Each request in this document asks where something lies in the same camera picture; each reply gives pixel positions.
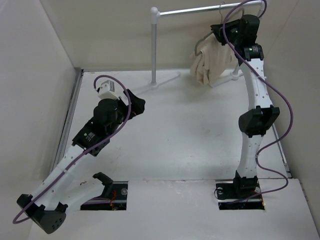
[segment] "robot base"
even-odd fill
[[[124,210],[127,210],[127,196],[128,196],[128,182],[115,181],[113,182],[111,190],[106,195],[102,193],[102,196],[100,196],[100,199],[96,200],[95,204],[83,204],[80,210],[124,211]],[[111,199],[113,199],[112,204],[106,201]]]
[[[233,182],[217,182],[214,194],[219,200],[220,210],[264,210],[265,206],[261,195],[235,202],[258,192],[260,192],[260,185],[256,176],[254,178],[241,178],[236,172]]]

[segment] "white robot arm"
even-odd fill
[[[117,130],[126,116],[129,114],[130,120],[145,110],[145,100],[136,97],[127,89],[131,102],[129,113],[130,108],[114,94],[113,84],[112,81],[107,81],[98,88],[101,101],[95,107],[93,117],[72,140],[72,146],[56,168],[35,191],[22,194],[17,200],[22,209],[34,201],[25,213],[47,234],[53,233],[61,226],[68,212],[80,210],[81,206],[92,198],[106,199],[110,195],[114,182],[102,172],[94,174],[91,180],[71,191],[67,191],[67,188],[75,178],[81,176],[85,167],[110,142],[103,141]],[[84,151],[90,148],[92,150],[89,154],[84,154]]]
[[[239,67],[243,72],[248,92],[248,112],[239,117],[239,128],[242,132],[242,152],[239,166],[235,172],[233,183],[217,183],[219,200],[243,200],[255,194],[259,187],[257,177],[256,154],[267,130],[280,114],[278,107],[271,102],[267,86],[242,61],[255,69],[264,78],[264,53],[256,43],[260,20],[254,15],[244,15],[241,19],[225,24],[227,39],[241,56]],[[212,25],[211,30],[217,40],[225,45],[222,25]],[[228,206],[228,209],[238,209],[239,205]]]

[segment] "white cloth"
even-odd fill
[[[196,80],[203,85],[215,83],[236,58],[231,48],[228,45],[222,46],[214,34],[202,42],[198,51],[201,51],[202,54],[195,56],[193,53],[191,55],[195,60],[191,65],[190,73],[196,76]]]

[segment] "purple wire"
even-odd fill
[[[254,195],[251,195],[247,198],[244,198],[244,199],[239,199],[239,200],[236,200],[236,201],[232,201],[230,202],[230,204],[235,204],[235,203],[240,203],[240,202],[243,202],[243,201],[247,201],[249,199],[252,199],[256,196],[259,196],[259,195],[262,195],[262,194],[267,194],[267,193],[272,193],[272,192],[276,192],[276,191],[279,191],[279,190],[282,190],[284,189],[285,187],[288,186],[289,184],[289,180],[288,178],[283,175],[281,172],[278,172],[276,170],[272,170],[272,169],[269,169],[269,168],[266,168],[266,167],[263,167],[260,165],[259,163],[259,160],[258,160],[258,156],[259,154],[267,149],[268,147],[280,142],[282,139],[284,139],[288,133],[290,132],[291,128],[292,128],[292,125],[293,125],[293,122],[294,122],[294,112],[293,112],[293,109],[289,103],[289,101],[287,100],[287,98],[280,92],[278,91],[274,86],[272,86],[270,83],[266,82],[266,80],[264,78],[262,78],[259,73],[252,67],[250,66],[250,64],[237,52],[237,50],[235,49],[235,47],[231,44],[231,42],[228,40],[227,38],[227,34],[226,34],[226,23],[228,21],[228,17],[239,7],[241,7],[242,5],[246,4],[246,3],[249,3],[249,2],[252,2],[253,0],[245,0],[243,2],[241,2],[240,4],[238,4],[237,6],[235,6],[226,16],[225,16],[225,19],[223,21],[223,25],[222,25],[222,31],[223,31],[223,36],[224,36],[224,39],[226,41],[226,43],[229,45],[229,47],[232,49],[232,51],[234,52],[234,54],[238,57],[238,59],[240,59],[245,65],[247,65],[251,71],[259,78],[259,80],[261,82],[263,82],[265,85],[267,85],[269,88],[271,88],[274,92],[276,92],[286,103],[286,105],[288,106],[289,108],[289,112],[290,112],[290,123],[289,123],[289,126],[286,130],[286,132],[277,140],[269,143],[268,145],[262,147],[255,155],[255,161],[256,161],[256,164],[258,165],[259,168],[263,169],[263,170],[266,170],[266,171],[269,171],[269,172],[273,172],[273,173],[276,173],[276,174],[279,174],[280,176],[282,176],[284,179],[285,179],[285,185],[283,185],[282,187],[279,187],[279,188],[276,188],[276,189],[272,189],[272,190],[268,190],[268,191],[263,191],[263,192],[259,192],[259,193],[256,193]],[[267,1],[266,0],[262,0],[264,2],[264,10],[262,12],[262,14],[259,16],[259,18],[262,17],[262,15],[266,12],[267,10]]]
[[[98,77],[96,77],[96,79],[93,81],[94,85],[96,85],[96,82],[99,78],[109,78],[114,80],[116,83],[118,83],[124,90],[125,96],[128,99],[128,114],[126,115],[126,118],[124,119],[123,123],[121,124],[121,126],[114,132],[112,133],[110,136],[106,137],[104,140],[102,140],[101,142],[98,142],[97,144],[93,145],[92,147],[88,148],[87,150],[85,150],[84,152],[82,152],[79,156],[77,156],[66,168],[65,170],[69,170],[73,164],[76,163],[76,161],[78,161],[80,158],[82,158],[84,155],[88,154],[91,150],[95,149],[96,147],[99,147],[100,145],[108,142],[114,135],[116,135],[127,123],[127,121],[129,120],[130,117],[130,113],[131,113],[131,99],[129,96],[129,93],[126,89],[126,87],[116,78],[114,78],[113,76],[109,76],[109,75],[100,75]],[[12,223],[13,224],[20,224],[26,220],[28,220],[30,217],[26,217],[24,219],[18,220],[18,218],[32,205],[34,204],[38,199],[40,199],[46,192],[48,192],[62,177],[63,175],[65,175],[65,172],[63,171],[54,181],[52,181],[52,183],[50,183],[49,186],[47,186],[38,196],[34,197],[32,199],[31,202],[29,202],[13,219]]]

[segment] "purple cable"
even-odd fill
[[[266,171],[269,171],[269,172],[273,172],[273,173],[276,173],[276,174],[279,174],[280,176],[282,176],[284,179],[285,179],[285,185],[283,185],[282,187],[279,187],[279,188],[276,188],[276,189],[273,189],[273,190],[268,190],[268,191],[263,191],[263,192],[260,192],[260,193],[256,193],[252,196],[249,196],[247,198],[244,198],[244,199],[239,199],[239,200],[236,200],[236,201],[232,201],[230,202],[230,204],[235,204],[235,203],[241,203],[243,201],[247,201],[251,198],[254,198],[256,196],[259,196],[259,195],[262,195],[262,194],[267,194],[267,193],[272,193],[272,192],[276,192],[276,191],[279,191],[279,190],[282,190],[284,189],[285,187],[288,186],[289,184],[289,180],[288,178],[283,175],[281,172],[278,172],[276,170],[272,170],[272,169],[269,169],[269,168],[266,168],[266,167],[263,167],[260,165],[259,163],[259,160],[258,160],[258,156],[259,154],[267,149],[268,147],[280,142],[282,139],[284,139],[288,133],[290,132],[291,128],[292,128],[292,125],[293,125],[293,122],[294,122],[294,112],[293,112],[293,109],[289,103],[289,101],[287,100],[287,98],[280,92],[278,91],[274,86],[272,86],[270,83],[266,82],[266,80],[264,78],[262,78],[259,73],[252,67],[250,66],[250,64],[237,52],[237,50],[235,49],[235,47],[231,44],[231,42],[228,40],[227,38],[227,34],[226,34],[226,23],[228,21],[228,17],[239,7],[241,7],[242,5],[246,4],[246,3],[249,3],[249,2],[252,2],[253,0],[245,0],[243,2],[241,2],[240,4],[238,4],[237,6],[235,6],[226,16],[225,16],[225,19],[223,21],[223,25],[222,25],[222,31],[223,31],[223,36],[224,36],[224,39],[226,41],[226,43],[229,45],[229,47],[232,49],[232,51],[234,52],[234,54],[238,57],[238,59],[240,59],[245,65],[247,65],[251,71],[259,78],[260,81],[262,81],[265,85],[267,85],[269,88],[271,88],[273,91],[275,91],[286,103],[286,105],[288,106],[289,108],[289,112],[290,112],[290,124],[286,130],[286,132],[277,140],[269,143],[268,145],[262,147],[255,155],[255,161],[256,161],[256,164],[258,165],[259,168],[263,169],[263,170],[266,170]],[[259,16],[259,18],[262,17],[262,15],[266,12],[267,10],[267,1],[266,0],[262,0],[264,2],[264,10],[262,12],[262,14]]]
[[[107,141],[109,141],[114,135],[116,135],[127,123],[127,121],[129,120],[130,117],[130,113],[131,113],[131,99],[129,96],[129,93],[126,89],[126,87],[116,78],[114,78],[113,76],[109,76],[109,75],[100,75],[98,77],[96,77],[96,79],[93,81],[94,85],[96,85],[96,82],[99,78],[109,78],[114,80],[116,83],[118,83],[124,90],[125,96],[128,99],[128,114],[126,115],[126,118],[124,119],[123,123],[121,124],[121,126],[110,136],[106,137],[104,140],[102,140],[101,142],[98,142],[96,145],[93,145],[92,147],[88,148],[87,150],[85,150],[84,152],[82,152],[79,156],[77,156],[66,168],[65,170],[69,170],[72,165],[74,163],[76,163],[76,161],[78,161],[80,158],[82,158],[84,155],[88,154],[91,150],[95,149],[96,147],[99,147],[100,145],[106,143]],[[29,202],[13,219],[12,223],[13,224],[20,224],[26,220],[28,220],[30,217],[26,217],[24,219],[18,220],[18,218],[32,205],[34,204],[38,199],[40,199],[46,192],[48,192],[62,177],[63,175],[65,175],[65,172],[63,171],[54,181],[52,181],[52,183],[50,183],[49,186],[47,186],[38,196],[34,197],[33,200],[31,202]]]

